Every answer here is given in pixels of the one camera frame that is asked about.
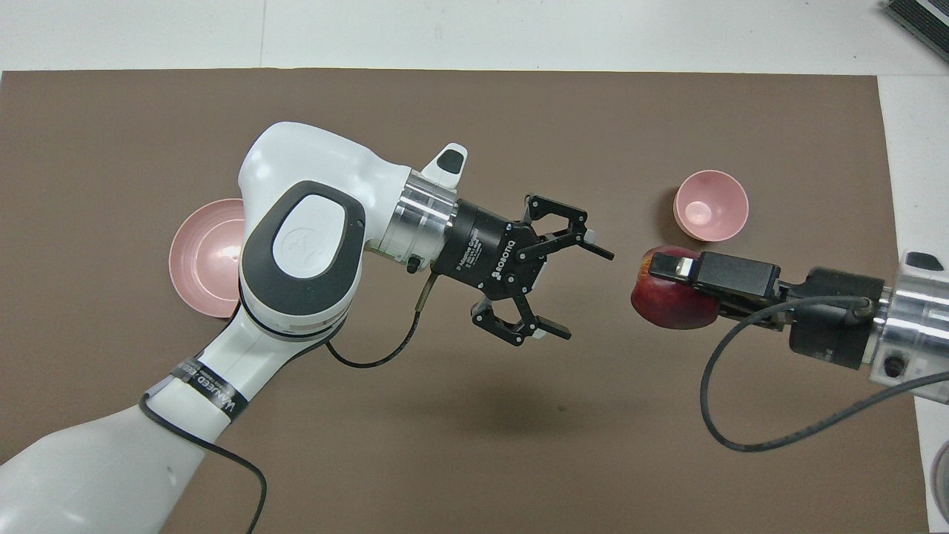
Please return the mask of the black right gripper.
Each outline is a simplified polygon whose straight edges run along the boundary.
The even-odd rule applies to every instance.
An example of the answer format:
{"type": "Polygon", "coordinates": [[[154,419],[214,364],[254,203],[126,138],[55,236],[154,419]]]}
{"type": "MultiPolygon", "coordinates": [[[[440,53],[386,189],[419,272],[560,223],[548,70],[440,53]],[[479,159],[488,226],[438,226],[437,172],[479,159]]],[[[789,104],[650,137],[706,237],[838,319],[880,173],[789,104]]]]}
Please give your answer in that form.
{"type": "Polygon", "coordinates": [[[792,312],[789,343],[798,355],[860,369],[873,318],[884,293],[881,278],[815,267],[803,283],[779,283],[781,268],[750,258],[702,252],[697,258],[657,252],[651,259],[651,276],[681,283],[717,297],[718,314],[739,321],[756,312],[791,300],[808,297],[861,297],[870,301],[867,311],[855,314],[851,303],[815,304],[792,312]]]}

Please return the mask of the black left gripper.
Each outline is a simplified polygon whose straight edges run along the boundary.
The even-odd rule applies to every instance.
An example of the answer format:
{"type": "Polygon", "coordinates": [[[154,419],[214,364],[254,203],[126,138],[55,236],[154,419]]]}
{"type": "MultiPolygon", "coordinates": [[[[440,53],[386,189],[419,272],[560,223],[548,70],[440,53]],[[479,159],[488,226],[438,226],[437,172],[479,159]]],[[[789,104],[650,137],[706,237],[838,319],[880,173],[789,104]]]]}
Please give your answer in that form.
{"type": "Polygon", "coordinates": [[[586,227],[589,214],[585,210],[540,195],[526,196],[525,209],[522,222],[512,222],[468,200],[458,200],[453,225],[436,259],[437,274],[486,295],[472,306],[472,324],[515,347],[547,334],[572,338],[566,326],[536,315],[523,295],[535,287],[546,257],[572,246],[608,261],[615,257],[594,243],[594,232],[586,227]],[[562,217],[566,227],[536,234],[533,223],[548,216],[562,217]],[[495,314],[494,300],[507,298],[518,311],[515,323],[495,314]]]}

